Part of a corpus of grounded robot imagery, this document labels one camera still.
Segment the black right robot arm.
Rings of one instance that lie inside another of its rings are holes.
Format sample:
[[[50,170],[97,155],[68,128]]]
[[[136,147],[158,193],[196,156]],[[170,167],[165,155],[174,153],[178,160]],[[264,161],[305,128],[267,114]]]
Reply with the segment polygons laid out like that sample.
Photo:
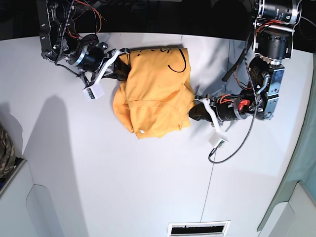
[[[98,78],[127,80],[130,66],[117,57],[104,72],[102,67],[114,57],[106,42],[99,41],[103,16],[86,0],[38,0],[39,38],[41,56],[55,66],[62,67],[81,78],[86,86]],[[76,32],[75,20],[91,11],[95,32],[81,36]]]

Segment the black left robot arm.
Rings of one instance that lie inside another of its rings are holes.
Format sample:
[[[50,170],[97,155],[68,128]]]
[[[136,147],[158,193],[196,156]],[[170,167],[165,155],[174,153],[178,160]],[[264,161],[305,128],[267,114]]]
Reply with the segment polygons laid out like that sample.
[[[246,119],[271,119],[278,102],[278,94],[284,75],[284,59],[293,51],[295,27],[301,18],[302,8],[298,0],[256,0],[253,6],[254,29],[235,64],[226,72],[222,81],[230,76],[237,78],[238,67],[245,63],[248,82],[237,81],[239,94],[223,94],[211,97],[207,104],[220,123]],[[255,57],[246,63],[249,49]]]

